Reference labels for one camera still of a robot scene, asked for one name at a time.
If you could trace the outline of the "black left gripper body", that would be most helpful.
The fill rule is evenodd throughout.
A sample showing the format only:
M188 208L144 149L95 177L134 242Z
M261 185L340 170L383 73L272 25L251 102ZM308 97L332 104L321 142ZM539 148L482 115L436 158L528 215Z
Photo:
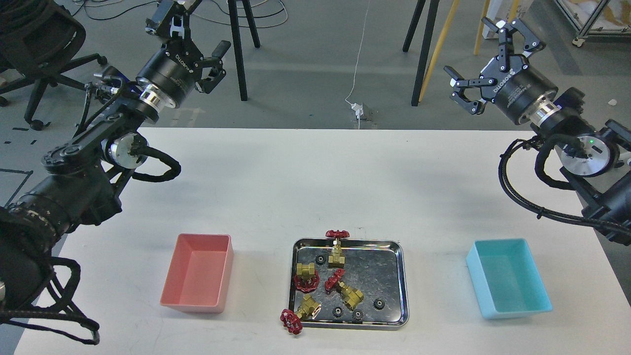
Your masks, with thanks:
M202 58L191 40L170 40L138 72L136 81L155 85L179 108L201 79L202 68L197 62Z

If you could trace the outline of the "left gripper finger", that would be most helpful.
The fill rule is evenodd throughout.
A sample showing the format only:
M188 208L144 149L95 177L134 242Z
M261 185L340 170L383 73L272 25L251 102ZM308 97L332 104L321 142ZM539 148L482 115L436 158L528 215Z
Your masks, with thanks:
M210 71L205 78L196 81L196 90L203 94L209 94L222 80L227 72L223 69L223 57L231 47L231 42L222 40L214 48L209 58L203 58L196 64L201 69L208 68Z
M169 43L192 43L190 16L201 4L200 0L160 0L158 7L145 21L145 32Z

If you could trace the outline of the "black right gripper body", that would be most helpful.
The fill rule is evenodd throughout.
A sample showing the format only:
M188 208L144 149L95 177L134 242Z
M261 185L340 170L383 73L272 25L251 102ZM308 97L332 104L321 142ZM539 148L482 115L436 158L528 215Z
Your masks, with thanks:
M500 70L503 62L497 58L492 58L482 69L480 75L484 79L495 79L496 83L481 88L481 95L486 101L494 103L513 124L525 124L528 107L540 97L554 99L559 88L531 67L525 56L513 54L508 58L506 72Z

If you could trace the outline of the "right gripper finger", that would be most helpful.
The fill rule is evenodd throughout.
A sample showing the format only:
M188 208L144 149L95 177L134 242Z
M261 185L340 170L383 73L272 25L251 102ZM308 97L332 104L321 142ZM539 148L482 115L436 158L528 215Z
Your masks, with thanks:
M529 56L537 53L546 47L546 43L540 40L521 19L514 19L509 22L500 21L494 23L490 18L482 18L482 22L499 36L498 55L492 61L500 72L508 72L510 69L517 70L527 65ZM515 52L514 35L518 34L524 39L524 46L521 54Z
M496 78L476 78L464 79L453 67L444 66L444 71L451 77L450 85L453 88L451 99L458 103L471 115L482 114L486 108L487 101L495 97L494 87L498 84ZM467 89L479 88L481 98L471 100L465 94Z

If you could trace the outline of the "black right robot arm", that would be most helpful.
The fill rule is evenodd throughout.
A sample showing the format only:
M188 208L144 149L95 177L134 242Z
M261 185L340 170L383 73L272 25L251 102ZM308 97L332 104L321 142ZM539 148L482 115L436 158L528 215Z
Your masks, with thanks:
M463 78L452 67L444 70L452 79L451 99L469 114L482 114L486 104L492 103L512 123L528 123L535 132L532 139L515 140L500 156L498 176L503 191L538 218L585 225L609 241L629 246L630 174L604 192L588 182L630 162L629 129L608 120L596 130L581 117L584 93L571 87L559 94L557 86L530 65L529 56L543 50L545 43L522 20L494 23L484 17L482 22L498 34L498 54L475 79ZM587 202L580 216L534 204L514 189L507 164L519 148L538 151L534 171L541 182L575 191Z

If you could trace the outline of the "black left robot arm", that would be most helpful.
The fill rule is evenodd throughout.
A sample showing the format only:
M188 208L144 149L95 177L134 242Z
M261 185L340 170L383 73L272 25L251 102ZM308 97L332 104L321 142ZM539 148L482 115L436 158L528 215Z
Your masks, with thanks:
M121 211L120 193L131 179L165 182L180 174L177 160L149 146L138 133L160 111L178 108L192 90L209 94L225 77L221 41L205 57L191 38L189 18L198 0L161 0L146 31L162 47L134 80L104 76L110 99L81 121L72 139L43 156L48 176L1 209L1 322L33 330L23 319L78 323L91 337L57 333L87 345L100 342L99 324L73 302L80 281L77 261L56 257L53 247L79 225L99 225Z

